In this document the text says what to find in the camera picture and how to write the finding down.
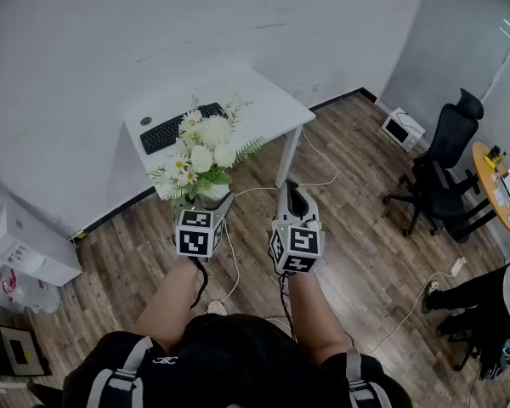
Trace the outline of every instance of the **desk leg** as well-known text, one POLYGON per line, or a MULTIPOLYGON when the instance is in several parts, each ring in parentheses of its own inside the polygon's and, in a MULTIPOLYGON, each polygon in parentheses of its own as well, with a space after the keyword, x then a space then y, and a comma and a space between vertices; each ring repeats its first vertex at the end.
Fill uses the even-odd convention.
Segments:
POLYGON ((486 208, 490 205, 490 200, 485 198, 482 202, 480 202, 475 208, 473 208, 470 212, 467 212, 465 214, 465 219, 470 219, 472 216, 474 216, 476 213, 478 213, 480 210, 486 208))
POLYGON ((461 231, 459 231, 455 235, 454 239, 455 240, 462 239, 465 235, 472 233, 473 231, 477 230, 482 225, 491 221, 495 216, 496 216, 495 210, 491 210, 490 212, 487 212, 484 216, 482 216, 476 222, 472 222, 467 228, 464 228, 461 231))
POLYGON ((291 166, 292 157, 295 155, 295 149, 297 148, 298 137, 303 130, 303 126, 299 126, 294 130, 291 130, 287 134, 286 146, 283 149, 281 155, 281 163, 278 168, 278 173, 275 178, 275 187, 281 187, 284 181, 286 181, 287 174, 289 173, 289 167, 291 166))

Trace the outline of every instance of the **white desk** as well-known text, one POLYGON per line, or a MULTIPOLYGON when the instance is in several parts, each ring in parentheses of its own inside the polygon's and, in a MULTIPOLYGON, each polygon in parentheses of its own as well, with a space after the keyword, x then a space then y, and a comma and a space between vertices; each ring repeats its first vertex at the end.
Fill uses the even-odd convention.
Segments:
MULTIPOLYGON (((315 115, 258 72, 243 66, 201 76, 192 83, 184 83, 177 92, 160 95, 153 93, 151 98, 127 113, 125 125, 145 170, 154 171, 166 163, 176 148, 171 145, 147 155, 140 141, 140 134, 192 110, 192 97, 198 98, 201 105, 217 102, 224 107, 233 99, 234 94, 239 94, 243 100, 252 101, 253 104, 244 107, 239 114, 240 122, 236 124, 230 141, 233 150, 258 136, 263 136, 266 142, 269 142, 282 134, 287 135, 275 179, 275 185, 280 187, 289 172, 302 126, 313 120, 315 115), (153 121, 144 127, 140 120, 146 116, 150 116, 153 121)), ((156 186, 156 191, 162 199, 166 198, 167 190, 164 187, 156 186)))

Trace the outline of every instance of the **flower vase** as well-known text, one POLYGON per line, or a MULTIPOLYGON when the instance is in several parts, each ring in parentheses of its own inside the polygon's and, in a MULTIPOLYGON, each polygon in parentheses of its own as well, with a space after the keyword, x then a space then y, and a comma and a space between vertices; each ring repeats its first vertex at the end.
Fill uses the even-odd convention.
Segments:
POLYGON ((228 184, 212 184, 209 189, 198 190, 198 197, 204 208, 214 209, 230 192, 228 184))

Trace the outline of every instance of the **small white appliance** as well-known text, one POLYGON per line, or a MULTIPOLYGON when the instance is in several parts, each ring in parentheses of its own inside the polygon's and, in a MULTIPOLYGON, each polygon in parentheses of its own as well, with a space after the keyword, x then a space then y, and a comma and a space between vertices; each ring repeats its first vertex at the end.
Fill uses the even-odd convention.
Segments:
POLYGON ((6 195, 0 198, 0 267, 54 286, 82 273, 76 248, 6 195))
POLYGON ((425 129, 402 109, 393 110, 382 125, 382 130, 406 152, 416 146, 425 129))

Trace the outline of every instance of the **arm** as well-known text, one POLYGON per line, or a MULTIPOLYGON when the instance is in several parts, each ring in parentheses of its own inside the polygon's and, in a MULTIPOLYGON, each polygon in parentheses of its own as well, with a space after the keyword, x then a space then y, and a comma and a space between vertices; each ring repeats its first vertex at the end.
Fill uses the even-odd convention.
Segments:
POLYGON ((153 338, 168 352, 184 335, 197 275, 198 268, 188 258, 179 258, 138 318, 134 330, 153 338))
POLYGON ((314 273, 289 277, 292 321, 298 344, 320 365, 351 348, 314 273))

